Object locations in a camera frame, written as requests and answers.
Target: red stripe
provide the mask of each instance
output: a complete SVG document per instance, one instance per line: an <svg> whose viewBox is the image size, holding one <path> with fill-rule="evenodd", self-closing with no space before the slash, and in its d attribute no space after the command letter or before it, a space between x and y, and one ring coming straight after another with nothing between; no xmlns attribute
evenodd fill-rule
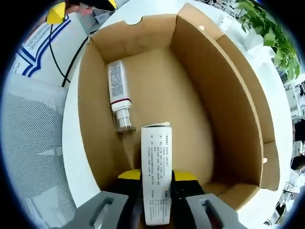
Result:
<svg viewBox="0 0 305 229"><path fill-rule="evenodd" d="M122 101L130 101L130 102L132 102L129 98L125 98L125 99L119 99L117 101L114 101L114 102L111 103L111 105L116 104L118 102L122 102Z"/></svg>

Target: gray perforated surface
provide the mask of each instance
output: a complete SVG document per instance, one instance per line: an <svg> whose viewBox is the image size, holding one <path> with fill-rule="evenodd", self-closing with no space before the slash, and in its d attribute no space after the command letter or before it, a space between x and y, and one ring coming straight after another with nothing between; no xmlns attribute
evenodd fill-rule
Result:
<svg viewBox="0 0 305 229"><path fill-rule="evenodd" d="M62 156L66 94L65 88L16 74L5 87L4 159L25 211L39 228L60 227L76 210Z"/></svg>

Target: product label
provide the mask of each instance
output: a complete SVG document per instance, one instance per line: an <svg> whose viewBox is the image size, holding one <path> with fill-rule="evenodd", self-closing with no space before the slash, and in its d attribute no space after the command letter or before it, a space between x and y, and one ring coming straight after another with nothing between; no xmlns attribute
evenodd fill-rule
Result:
<svg viewBox="0 0 305 229"><path fill-rule="evenodd" d="M109 75L111 77L112 97L124 95L122 84L121 62L117 61L109 65Z"/></svg>
<svg viewBox="0 0 305 229"><path fill-rule="evenodd" d="M147 225L169 224L172 181L172 129L142 128L142 182Z"/></svg>

